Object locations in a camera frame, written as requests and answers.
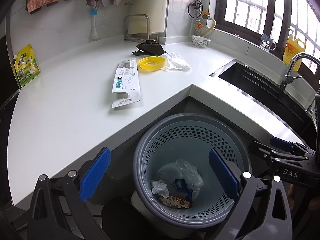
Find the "blue gripper pad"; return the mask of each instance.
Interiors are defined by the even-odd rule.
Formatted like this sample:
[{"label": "blue gripper pad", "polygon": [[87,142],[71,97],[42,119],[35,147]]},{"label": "blue gripper pad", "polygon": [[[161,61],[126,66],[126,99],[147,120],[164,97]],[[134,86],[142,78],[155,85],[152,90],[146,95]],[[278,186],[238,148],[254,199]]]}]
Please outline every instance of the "blue gripper pad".
[{"label": "blue gripper pad", "polygon": [[83,202],[93,196],[110,163],[111,152],[105,148],[80,182],[79,195]]},{"label": "blue gripper pad", "polygon": [[294,151],[294,148],[290,142],[287,142],[274,136],[270,138],[270,144],[288,153],[293,153]]},{"label": "blue gripper pad", "polygon": [[240,197],[239,181],[215,149],[212,149],[209,152],[209,164],[228,198],[237,201]]}]

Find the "kitchen countertop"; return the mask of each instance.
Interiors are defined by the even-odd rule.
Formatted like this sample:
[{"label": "kitchen countertop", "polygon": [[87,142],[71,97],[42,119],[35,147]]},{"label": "kitchen countertop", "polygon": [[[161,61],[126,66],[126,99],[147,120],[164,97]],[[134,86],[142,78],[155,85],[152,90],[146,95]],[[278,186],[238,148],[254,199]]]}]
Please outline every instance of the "kitchen countertop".
[{"label": "kitchen countertop", "polygon": [[147,72],[139,68],[141,101],[111,108],[115,69],[134,57],[136,43],[113,37],[67,51],[40,66],[21,89],[8,140],[13,204],[28,209],[41,174],[64,176],[105,146],[115,149],[187,96],[192,96],[262,143],[271,136],[301,140],[272,113],[224,80],[209,76],[234,58],[191,42],[164,45],[192,70]]}]

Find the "mug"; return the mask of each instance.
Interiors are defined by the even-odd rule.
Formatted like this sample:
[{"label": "mug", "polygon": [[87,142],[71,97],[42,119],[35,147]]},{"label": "mug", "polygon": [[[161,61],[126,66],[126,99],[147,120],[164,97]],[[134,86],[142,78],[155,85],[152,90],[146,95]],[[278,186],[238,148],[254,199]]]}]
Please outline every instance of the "mug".
[{"label": "mug", "polygon": [[268,35],[265,35],[265,34],[261,35],[260,48],[264,49],[265,51],[269,51],[269,50],[275,50],[276,47],[277,47],[277,44],[273,41],[272,38],[270,38]]}]

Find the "cutting board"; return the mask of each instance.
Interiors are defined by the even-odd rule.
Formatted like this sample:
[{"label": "cutting board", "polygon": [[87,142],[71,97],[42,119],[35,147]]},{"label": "cutting board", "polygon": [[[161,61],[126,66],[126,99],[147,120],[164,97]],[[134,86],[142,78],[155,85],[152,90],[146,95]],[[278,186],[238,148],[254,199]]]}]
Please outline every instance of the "cutting board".
[{"label": "cutting board", "polygon": [[[147,14],[150,18],[150,33],[162,33],[165,30],[165,17],[168,0],[133,0],[130,6],[130,15]],[[128,33],[146,33],[147,22],[145,17],[130,17]]]}]

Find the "black glove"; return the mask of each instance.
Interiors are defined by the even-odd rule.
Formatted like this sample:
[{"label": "black glove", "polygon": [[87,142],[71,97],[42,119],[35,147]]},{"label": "black glove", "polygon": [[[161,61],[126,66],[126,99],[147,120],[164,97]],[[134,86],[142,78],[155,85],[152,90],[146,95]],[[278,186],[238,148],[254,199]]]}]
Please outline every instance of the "black glove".
[{"label": "black glove", "polygon": [[161,56],[165,53],[162,46],[158,42],[152,40],[146,40],[145,42],[138,44],[137,48],[140,50],[132,52],[135,56]]}]

